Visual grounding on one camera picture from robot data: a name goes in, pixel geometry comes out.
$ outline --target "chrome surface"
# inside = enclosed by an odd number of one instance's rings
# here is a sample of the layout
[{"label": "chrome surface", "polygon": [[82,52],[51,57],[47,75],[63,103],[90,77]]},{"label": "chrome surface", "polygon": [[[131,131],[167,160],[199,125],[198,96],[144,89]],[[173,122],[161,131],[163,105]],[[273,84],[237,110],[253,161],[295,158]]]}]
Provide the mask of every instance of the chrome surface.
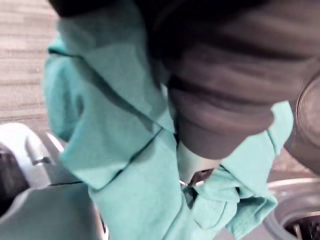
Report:
[{"label": "chrome surface", "polygon": [[62,165],[59,150],[47,134],[35,134],[20,123],[0,125],[0,142],[9,148],[31,188],[77,183]]},{"label": "chrome surface", "polygon": [[320,77],[311,81],[297,102],[297,126],[315,147],[320,148]]}]

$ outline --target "gray carpet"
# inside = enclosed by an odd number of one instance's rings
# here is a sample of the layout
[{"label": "gray carpet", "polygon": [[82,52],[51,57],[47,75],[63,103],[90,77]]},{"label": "gray carpet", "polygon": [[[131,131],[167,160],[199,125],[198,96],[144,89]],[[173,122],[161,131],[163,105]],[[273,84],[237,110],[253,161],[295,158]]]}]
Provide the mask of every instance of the gray carpet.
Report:
[{"label": "gray carpet", "polygon": [[48,129],[42,77],[56,19],[45,0],[0,0],[0,123]]}]

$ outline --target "fabric fold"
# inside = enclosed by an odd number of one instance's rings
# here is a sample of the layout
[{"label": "fabric fold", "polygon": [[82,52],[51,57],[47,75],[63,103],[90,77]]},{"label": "fabric fold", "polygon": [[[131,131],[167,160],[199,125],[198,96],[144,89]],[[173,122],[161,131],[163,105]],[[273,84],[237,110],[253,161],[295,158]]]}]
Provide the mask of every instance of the fabric fold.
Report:
[{"label": "fabric fold", "polygon": [[[124,16],[130,21],[116,27]],[[120,0],[60,21],[49,46],[44,95],[52,131],[68,142],[61,160],[88,184],[112,240],[212,240],[225,225],[239,239],[276,204],[266,180],[274,145],[281,148],[292,126],[276,116],[280,135],[277,127],[272,141],[267,131],[248,137],[196,189],[189,209],[166,86],[151,74],[139,17],[131,1]],[[288,105],[281,106],[275,114],[291,118]]]}]

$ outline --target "teal cloth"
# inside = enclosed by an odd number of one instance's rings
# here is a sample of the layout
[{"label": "teal cloth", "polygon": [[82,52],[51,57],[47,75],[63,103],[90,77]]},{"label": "teal cloth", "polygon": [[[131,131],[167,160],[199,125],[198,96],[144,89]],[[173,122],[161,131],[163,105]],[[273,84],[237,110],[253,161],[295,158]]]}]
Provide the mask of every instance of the teal cloth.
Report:
[{"label": "teal cloth", "polygon": [[273,107],[268,131],[248,137],[196,188],[189,209],[168,73],[148,56],[133,1],[61,19],[58,32],[45,65],[50,127],[68,142],[61,160],[87,183],[112,240],[212,240],[224,226],[241,239],[275,207],[266,181],[292,129],[287,102]]}]

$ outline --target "dark gray fabric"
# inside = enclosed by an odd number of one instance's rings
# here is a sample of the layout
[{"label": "dark gray fabric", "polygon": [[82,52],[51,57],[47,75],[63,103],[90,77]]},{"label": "dark gray fabric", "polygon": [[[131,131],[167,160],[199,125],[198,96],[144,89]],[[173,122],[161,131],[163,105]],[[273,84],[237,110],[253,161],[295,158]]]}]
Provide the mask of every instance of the dark gray fabric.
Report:
[{"label": "dark gray fabric", "polygon": [[180,140],[211,159],[267,129],[271,106],[299,96],[320,53],[320,2],[218,2],[190,0],[153,33],[174,74]]}]

